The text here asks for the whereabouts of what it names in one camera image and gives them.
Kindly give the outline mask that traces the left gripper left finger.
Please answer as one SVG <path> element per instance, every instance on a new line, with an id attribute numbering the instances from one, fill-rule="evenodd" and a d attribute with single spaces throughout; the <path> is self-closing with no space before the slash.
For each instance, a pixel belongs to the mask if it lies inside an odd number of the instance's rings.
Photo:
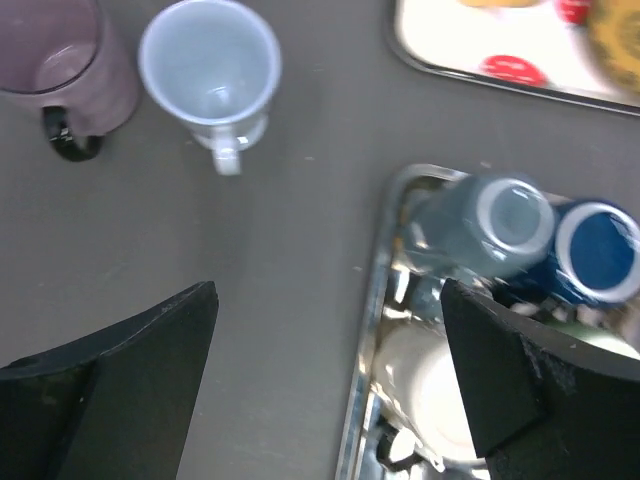
<path id="1" fill-rule="evenodd" d="M 2 367 L 2 478 L 175 478 L 218 308 L 199 282 Z"/>

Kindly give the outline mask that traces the purple mug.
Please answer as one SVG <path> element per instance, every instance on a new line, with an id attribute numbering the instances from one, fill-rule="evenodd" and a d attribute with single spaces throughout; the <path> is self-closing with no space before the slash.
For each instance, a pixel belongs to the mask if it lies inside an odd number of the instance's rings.
<path id="1" fill-rule="evenodd" d="M 95 158 L 134 114 L 134 62 L 97 1 L 4 1 L 1 95 L 36 115 L 63 159 Z"/>

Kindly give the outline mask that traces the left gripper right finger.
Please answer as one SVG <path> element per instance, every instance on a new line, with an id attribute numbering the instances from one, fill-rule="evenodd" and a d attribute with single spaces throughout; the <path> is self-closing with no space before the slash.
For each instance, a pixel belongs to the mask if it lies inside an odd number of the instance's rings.
<path id="1" fill-rule="evenodd" d="M 455 280 L 441 301 L 473 445 L 491 478 L 638 478 L 638 361 Z"/>

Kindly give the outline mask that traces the cream mug black handle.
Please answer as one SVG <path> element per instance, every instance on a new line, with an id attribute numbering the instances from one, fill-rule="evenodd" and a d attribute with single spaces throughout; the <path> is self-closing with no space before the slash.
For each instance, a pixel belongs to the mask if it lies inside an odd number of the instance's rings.
<path id="1" fill-rule="evenodd" d="M 446 336 L 421 324 L 393 329 L 374 356 L 373 378 L 415 450 L 435 467 L 475 468 L 476 454 Z"/>

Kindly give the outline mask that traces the light green mug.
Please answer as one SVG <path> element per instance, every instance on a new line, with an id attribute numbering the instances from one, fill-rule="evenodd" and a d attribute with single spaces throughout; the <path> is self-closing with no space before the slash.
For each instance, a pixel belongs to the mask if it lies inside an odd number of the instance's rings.
<path id="1" fill-rule="evenodd" d="M 581 323 L 565 323 L 560 321 L 550 321 L 547 325 L 600 349 L 635 360 L 639 359 L 639 352 L 636 349 L 619 336 L 604 329 Z"/>

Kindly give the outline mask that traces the grey-blue faceted mug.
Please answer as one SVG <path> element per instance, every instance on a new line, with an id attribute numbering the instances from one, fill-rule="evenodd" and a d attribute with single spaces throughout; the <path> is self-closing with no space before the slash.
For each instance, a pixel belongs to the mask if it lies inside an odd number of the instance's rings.
<path id="1" fill-rule="evenodd" d="M 556 212 L 520 174 L 469 175 L 414 204 L 402 227 L 403 249 L 419 270 L 462 266 L 507 280 L 541 261 Z"/>

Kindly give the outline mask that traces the dark blue mug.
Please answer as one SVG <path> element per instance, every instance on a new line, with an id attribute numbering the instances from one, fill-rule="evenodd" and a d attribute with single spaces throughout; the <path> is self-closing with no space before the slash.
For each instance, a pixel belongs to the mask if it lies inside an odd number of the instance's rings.
<path id="1" fill-rule="evenodd" d="M 639 292 L 639 224 L 602 199 L 556 206 L 558 222 L 546 256 L 506 280 L 515 295 L 556 297 L 571 305 L 610 307 Z"/>

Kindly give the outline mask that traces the light blue mug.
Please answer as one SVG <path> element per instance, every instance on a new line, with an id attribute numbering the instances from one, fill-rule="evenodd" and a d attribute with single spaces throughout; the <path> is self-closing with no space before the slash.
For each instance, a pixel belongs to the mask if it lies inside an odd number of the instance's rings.
<path id="1" fill-rule="evenodd" d="M 150 97 L 211 153 L 217 172 L 240 174 L 282 75 L 271 26 L 237 1 L 179 1 L 144 30 L 138 67 Z"/>

